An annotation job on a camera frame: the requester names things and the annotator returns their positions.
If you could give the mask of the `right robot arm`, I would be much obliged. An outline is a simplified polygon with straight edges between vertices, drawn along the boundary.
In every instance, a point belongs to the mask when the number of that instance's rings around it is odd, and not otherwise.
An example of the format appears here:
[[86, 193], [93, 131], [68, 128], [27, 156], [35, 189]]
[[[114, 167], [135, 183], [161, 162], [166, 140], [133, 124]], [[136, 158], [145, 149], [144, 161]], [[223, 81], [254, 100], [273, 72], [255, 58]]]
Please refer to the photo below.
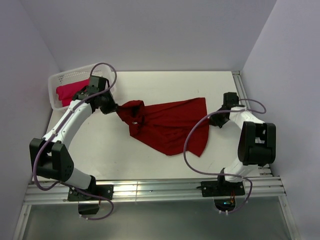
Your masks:
[[222, 128], [233, 122], [241, 130], [237, 158], [218, 176], [216, 189], [222, 195], [229, 194], [255, 167], [272, 164], [276, 158], [276, 125], [258, 119], [240, 101], [237, 93], [224, 93], [221, 108], [209, 117], [212, 126]]

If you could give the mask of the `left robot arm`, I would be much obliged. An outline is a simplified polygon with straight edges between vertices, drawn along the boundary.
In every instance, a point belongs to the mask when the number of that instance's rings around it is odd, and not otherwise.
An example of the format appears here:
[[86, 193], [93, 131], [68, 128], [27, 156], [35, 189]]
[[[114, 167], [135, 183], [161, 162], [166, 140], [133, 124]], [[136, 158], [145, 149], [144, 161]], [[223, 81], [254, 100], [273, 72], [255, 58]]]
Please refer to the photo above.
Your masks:
[[95, 110], [103, 114], [115, 112], [117, 104], [111, 94], [113, 84], [105, 77], [91, 75], [89, 84], [78, 91], [58, 123], [42, 138], [29, 144], [34, 183], [42, 191], [38, 177], [52, 179], [79, 191], [86, 200], [96, 197], [96, 178], [78, 170], [69, 153], [69, 146], [81, 125]]

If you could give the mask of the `dark red t shirt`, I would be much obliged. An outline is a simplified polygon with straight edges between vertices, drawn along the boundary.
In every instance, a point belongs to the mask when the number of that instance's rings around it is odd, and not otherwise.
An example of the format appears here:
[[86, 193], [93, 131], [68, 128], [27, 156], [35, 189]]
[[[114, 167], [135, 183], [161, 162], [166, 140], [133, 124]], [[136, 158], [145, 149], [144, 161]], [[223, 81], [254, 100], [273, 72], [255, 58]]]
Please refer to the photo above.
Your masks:
[[131, 137], [175, 156], [183, 153], [188, 134], [207, 115], [207, 105], [204, 97], [153, 105], [132, 100], [118, 106], [116, 113], [128, 125]]

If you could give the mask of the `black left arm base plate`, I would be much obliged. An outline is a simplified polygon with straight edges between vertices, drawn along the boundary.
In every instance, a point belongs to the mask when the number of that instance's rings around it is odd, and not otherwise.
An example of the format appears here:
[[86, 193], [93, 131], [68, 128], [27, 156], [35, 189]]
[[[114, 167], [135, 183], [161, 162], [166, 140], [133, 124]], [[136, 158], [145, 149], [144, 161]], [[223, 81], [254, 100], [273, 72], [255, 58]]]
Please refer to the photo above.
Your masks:
[[[114, 186], [112, 184], [103, 184], [103, 185], [96, 185], [93, 188], [93, 191], [89, 192], [87, 190], [83, 190], [83, 192], [86, 192], [91, 195], [95, 195], [98, 197], [103, 197], [108, 200], [112, 200], [113, 192], [114, 192]], [[69, 189], [69, 193], [67, 196], [67, 200], [69, 202], [78, 202], [78, 201], [97, 201], [98, 198], [85, 195], [83, 193], [78, 192], [77, 190]]]

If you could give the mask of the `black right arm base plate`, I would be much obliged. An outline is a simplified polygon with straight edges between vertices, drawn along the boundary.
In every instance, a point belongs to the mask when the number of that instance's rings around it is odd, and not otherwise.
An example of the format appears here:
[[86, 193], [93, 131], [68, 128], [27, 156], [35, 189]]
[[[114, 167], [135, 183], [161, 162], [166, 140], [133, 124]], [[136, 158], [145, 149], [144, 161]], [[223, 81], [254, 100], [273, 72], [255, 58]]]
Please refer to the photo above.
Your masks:
[[244, 196], [245, 188], [242, 182], [228, 182], [226, 180], [201, 181], [197, 189], [202, 197]]

